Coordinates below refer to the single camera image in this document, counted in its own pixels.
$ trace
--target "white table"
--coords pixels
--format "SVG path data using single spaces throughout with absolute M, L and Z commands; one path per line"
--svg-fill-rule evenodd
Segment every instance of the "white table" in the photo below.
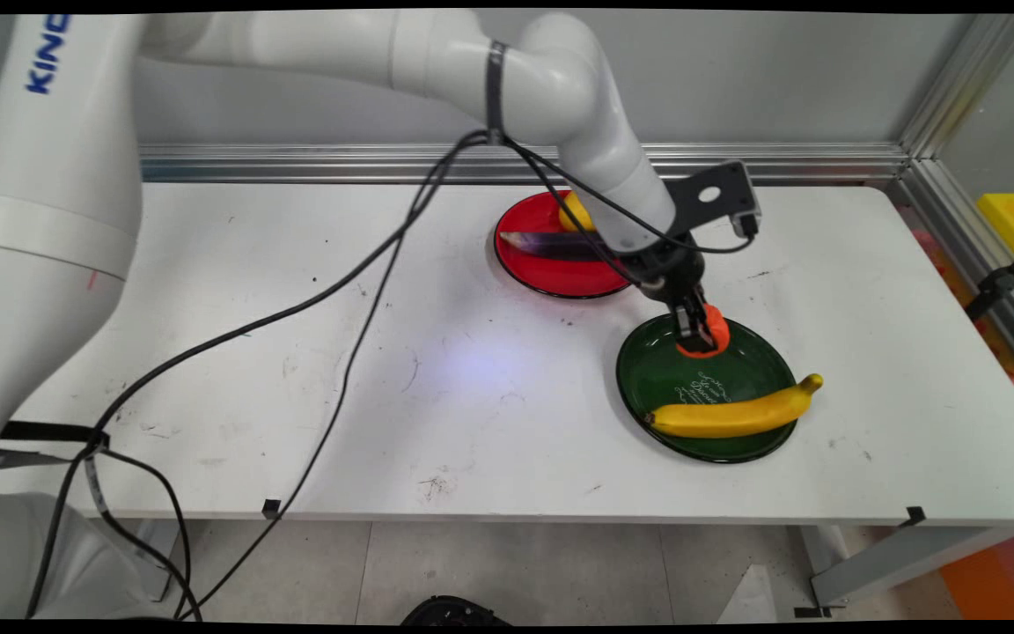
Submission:
M 16 418 L 92 424 L 164 358 L 341 277 L 399 224 L 414 191 L 145 185 L 120 308 Z M 555 299 L 500 268 L 491 229 L 538 191 L 440 190 L 406 241 L 341 420 L 289 517 L 897 525 L 909 506 L 925 510 L 917 531 L 817 575 L 825 602 L 1014 534 L 1013 385 L 884 194 L 759 189 L 755 243 L 707 257 L 709 300 L 776 346 L 797 377 L 824 376 L 784 446 L 714 465 L 652 440 L 618 395 L 620 345 L 662 304 L 633 289 Z M 725 221 L 697 236 L 737 241 Z M 266 498 L 290 494 L 331 420 L 384 260 L 315 308 L 158 378 L 110 426 L 114 448 L 162 471 L 187 517 L 262 517 Z M 117 514 L 171 517 L 149 477 L 111 461 L 99 471 Z M 0 493 L 54 493 L 62 473 L 1 472 Z M 71 502 L 92 509 L 83 484 Z M 901 553 L 918 551 L 912 539 L 922 545 L 913 567 L 882 550 L 903 535 L 892 543 Z M 944 542 L 925 546 L 927 535 Z

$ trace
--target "knife blade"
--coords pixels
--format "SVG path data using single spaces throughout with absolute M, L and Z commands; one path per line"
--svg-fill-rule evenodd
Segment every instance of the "knife blade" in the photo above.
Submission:
M 588 236 L 578 231 L 500 231 L 499 237 L 512 248 L 533 257 L 567 262 L 600 262 L 600 258 L 589 249 L 589 240 L 599 245 L 607 257 L 612 252 L 595 231 Z

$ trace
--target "floor tile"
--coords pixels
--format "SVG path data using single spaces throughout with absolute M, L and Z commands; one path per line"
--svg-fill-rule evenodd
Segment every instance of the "floor tile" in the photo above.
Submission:
M 248 549 L 267 522 L 190 521 L 194 593 L 201 597 Z M 203 609 L 206 621 L 355 622 L 370 522 L 282 521 Z M 176 546 L 173 561 L 182 566 Z M 173 581 L 165 602 L 182 591 Z
M 660 526 L 671 609 L 680 625 L 715 623 L 750 564 L 769 571 L 777 620 L 812 606 L 800 531 L 784 525 Z
M 671 623 L 648 524 L 375 523 L 358 623 L 395 625 L 433 594 L 512 625 Z

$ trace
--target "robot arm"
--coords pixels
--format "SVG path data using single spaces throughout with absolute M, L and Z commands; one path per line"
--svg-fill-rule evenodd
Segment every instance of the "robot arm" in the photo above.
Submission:
M 154 17 L 149 57 L 342 77 L 456 105 L 487 121 L 491 40 L 467 9 L 250 11 Z M 675 216 L 617 92 L 608 62 L 586 24 L 549 13 L 528 24 L 504 57 L 508 136 L 553 144 L 561 164 L 615 204 L 667 230 Z M 615 253 L 657 240 L 585 196 L 598 232 Z
M 345 77 L 486 121 L 490 49 L 463 9 L 20 16 L 0 79 L 0 430 L 120 299 L 141 214 L 130 116 L 137 53 Z M 675 204 L 586 24 L 551 13 L 527 25 L 504 56 L 502 112 L 508 136 L 555 144 L 592 190 L 659 231 L 671 227 Z M 699 326 L 702 258 L 659 249 L 658 237 L 578 194 L 608 248 L 648 273 L 644 293 Z

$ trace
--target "yellow banana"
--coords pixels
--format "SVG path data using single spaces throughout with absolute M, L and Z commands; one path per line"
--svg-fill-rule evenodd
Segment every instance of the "yellow banana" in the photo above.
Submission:
M 586 231 L 596 231 L 597 228 L 592 225 L 592 219 L 589 217 L 589 212 L 584 209 L 584 205 L 581 204 L 581 200 L 577 197 L 576 192 L 567 194 L 564 201 L 566 201 L 566 206 L 570 208 L 570 211 L 574 212 L 574 217 L 578 219 L 581 227 L 584 227 Z M 566 216 L 566 210 L 563 209 L 563 205 L 558 206 L 558 221 L 563 224 L 563 229 L 567 229 L 567 231 L 577 231 L 577 227 L 575 227 L 574 222 L 571 221 L 570 217 Z
M 667 436 L 736 437 L 749 436 L 787 425 L 812 405 L 812 393 L 824 378 L 809 374 L 798 384 L 774 392 L 769 397 L 740 403 L 715 405 L 665 405 L 648 415 L 648 424 Z

